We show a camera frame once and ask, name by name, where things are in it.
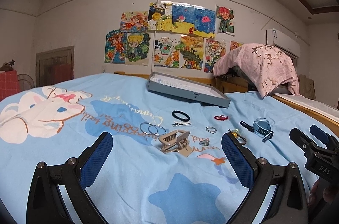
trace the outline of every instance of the door frame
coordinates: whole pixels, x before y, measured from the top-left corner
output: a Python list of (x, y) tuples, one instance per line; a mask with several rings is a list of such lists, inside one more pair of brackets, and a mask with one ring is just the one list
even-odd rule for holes
[(72, 80), (74, 79), (74, 45), (73, 46), (66, 46), (62, 48), (57, 48), (53, 50), (48, 50), (44, 52), (36, 53), (35, 55), (35, 81), (36, 81), (36, 87), (40, 87), (40, 77), (39, 77), (39, 70), (38, 70), (38, 56), (58, 51), (64, 51), (64, 50), (72, 50), (72, 58), (71, 58), (71, 70), (72, 70)]

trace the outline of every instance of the gray box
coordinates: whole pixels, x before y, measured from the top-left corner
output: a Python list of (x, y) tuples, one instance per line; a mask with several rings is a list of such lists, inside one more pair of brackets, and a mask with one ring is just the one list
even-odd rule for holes
[(226, 108), (229, 107), (231, 102), (225, 94), (213, 86), (159, 72), (153, 72), (150, 75), (147, 89), (148, 91)]

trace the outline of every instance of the metal screw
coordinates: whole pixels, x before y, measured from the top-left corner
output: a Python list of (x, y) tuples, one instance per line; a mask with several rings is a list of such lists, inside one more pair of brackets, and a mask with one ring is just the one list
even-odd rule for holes
[(38, 165), (37, 165), (37, 168), (43, 168), (45, 165), (44, 162), (39, 162)]
[(261, 165), (266, 165), (267, 164), (267, 160), (265, 158), (263, 158), (263, 157), (258, 158), (258, 162)]
[(295, 162), (291, 162), (290, 165), (291, 165), (292, 168), (297, 168), (298, 167), (297, 163), (295, 163)]
[(67, 163), (70, 164), (70, 165), (74, 165), (76, 161), (77, 161), (77, 159), (72, 157), (72, 158), (68, 159)]

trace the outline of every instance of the white mattress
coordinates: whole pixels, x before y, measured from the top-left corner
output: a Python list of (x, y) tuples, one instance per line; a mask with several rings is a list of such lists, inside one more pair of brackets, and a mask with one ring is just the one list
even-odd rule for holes
[(329, 105), (326, 105), (326, 104), (323, 104), (317, 101), (307, 99), (304, 96), (287, 95), (287, 94), (279, 94), (279, 93), (275, 93), (275, 94), (297, 105), (303, 106), (317, 113), (320, 113), (330, 118), (331, 120), (339, 123), (339, 110), (335, 109), (334, 107), (331, 107)]

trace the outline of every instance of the wooden bed frame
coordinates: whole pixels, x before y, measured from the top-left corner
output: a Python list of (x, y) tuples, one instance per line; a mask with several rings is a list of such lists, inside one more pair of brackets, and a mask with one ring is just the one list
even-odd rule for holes
[[(150, 75), (147, 74), (126, 74), (125, 72), (114, 72), (115, 74), (119, 74), (119, 75), (127, 75), (127, 76), (136, 76), (136, 77), (142, 77), (144, 79), (148, 79)], [(237, 84), (233, 84), (233, 83), (229, 83), (229, 82), (224, 82), (221, 79), (218, 78), (214, 78), (214, 79), (206, 79), (206, 78), (196, 78), (196, 77), (182, 77), (185, 79), (189, 79), (195, 82), (200, 82), (203, 84), (207, 84), (207, 85), (211, 85), (214, 86), (215, 88), (217, 88), (219, 91), (221, 91), (222, 93), (233, 93), (233, 92), (240, 92), (240, 93), (245, 93), (248, 91), (247, 87), (244, 87), (243, 85), (237, 85)], [(322, 123), (323, 125), (327, 126), (335, 135), (337, 135), (339, 137), (339, 123), (337, 123), (334, 120), (331, 120), (330, 118), (316, 112), (313, 111), (311, 109), (305, 108), (303, 106), (294, 104), (282, 97), (279, 97), (277, 95), (273, 95), (273, 98), (277, 99), (278, 101), (298, 110), (301, 111), (305, 114), (307, 114), (308, 116), (316, 119), (317, 121), (319, 121), (320, 123)]]

